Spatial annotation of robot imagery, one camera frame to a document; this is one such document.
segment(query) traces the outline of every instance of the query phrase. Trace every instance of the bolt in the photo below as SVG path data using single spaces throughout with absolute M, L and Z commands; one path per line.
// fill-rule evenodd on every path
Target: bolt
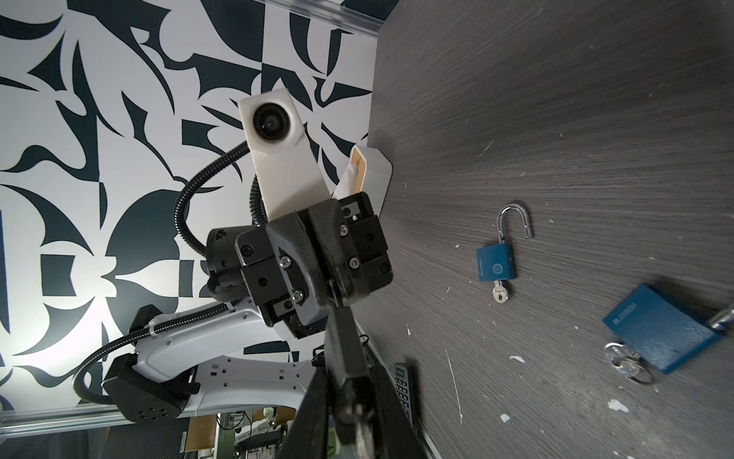
M 244 257 L 251 256 L 253 253 L 255 253 L 255 251 L 252 248 L 252 245 L 249 245 L 249 244 L 243 245 L 242 248 L 239 250 L 239 252 Z
M 293 260 L 289 256 L 284 256 L 280 259 L 280 267 L 287 270 L 293 264 Z

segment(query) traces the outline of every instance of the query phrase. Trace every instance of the open padlock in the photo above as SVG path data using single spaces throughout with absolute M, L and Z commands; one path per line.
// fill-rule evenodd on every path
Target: open padlock
M 515 262 L 512 258 L 512 246 L 505 242 L 503 219 L 504 215 L 516 210 L 523 217 L 523 226 L 525 227 L 525 239 L 532 239 L 533 230 L 530 226 L 530 215 L 528 211 L 520 204 L 508 204 L 497 215 L 497 234 L 499 244 L 482 247 L 476 251 L 476 262 L 479 265 L 479 280 L 481 282 L 494 282 L 495 288 L 492 289 L 492 296 L 497 303 L 507 301 L 507 289 L 502 285 L 502 281 L 508 281 L 515 278 Z

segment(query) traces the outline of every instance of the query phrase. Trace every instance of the black and white patterned wall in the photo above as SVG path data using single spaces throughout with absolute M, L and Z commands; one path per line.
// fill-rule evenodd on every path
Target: black and white patterned wall
M 172 205 L 188 178 L 244 139 L 238 100 L 287 87 L 333 189 L 351 147 L 367 141 L 376 48 L 252 0 L 2 2 L 2 409 L 77 405 L 70 376 L 140 306 L 170 313 L 211 301 Z M 245 157 L 192 200 L 199 239 L 250 223 L 253 174 Z M 321 344 L 246 353 L 303 359 Z M 97 390 L 112 357 L 92 371 Z

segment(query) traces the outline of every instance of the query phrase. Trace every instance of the remote control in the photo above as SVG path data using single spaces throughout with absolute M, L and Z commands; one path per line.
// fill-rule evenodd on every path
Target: remote control
M 413 381 L 413 371 L 409 364 L 405 362 L 395 363 L 395 390 L 398 393 L 398 400 L 408 416 L 410 425 L 415 429 L 418 421 L 417 407 L 415 400 L 415 384 Z

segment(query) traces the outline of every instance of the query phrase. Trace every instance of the screw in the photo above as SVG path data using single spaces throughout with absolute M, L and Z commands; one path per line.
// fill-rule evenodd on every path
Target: screw
M 239 250 L 239 252 L 244 257 L 251 256 L 253 253 L 255 253 L 255 251 L 252 248 L 252 245 L 249 245 L 249 244 L 243 245 L 242 248 Z

